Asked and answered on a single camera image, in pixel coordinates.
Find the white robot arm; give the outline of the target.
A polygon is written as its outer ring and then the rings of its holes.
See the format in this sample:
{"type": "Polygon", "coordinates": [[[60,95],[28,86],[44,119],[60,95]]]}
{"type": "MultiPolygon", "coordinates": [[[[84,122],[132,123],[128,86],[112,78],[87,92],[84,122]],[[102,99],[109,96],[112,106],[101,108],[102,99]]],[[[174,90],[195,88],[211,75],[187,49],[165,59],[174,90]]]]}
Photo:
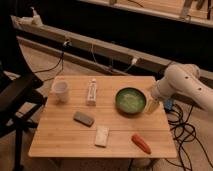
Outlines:
{"type": "Polygon", "coordinates": [[[172,64],[164,72],[164,76],[157,80],[150,88],[153,101],[173,98],[213,114],[213,89],[200,80],[200,69],[194,64],[172,64]]]}

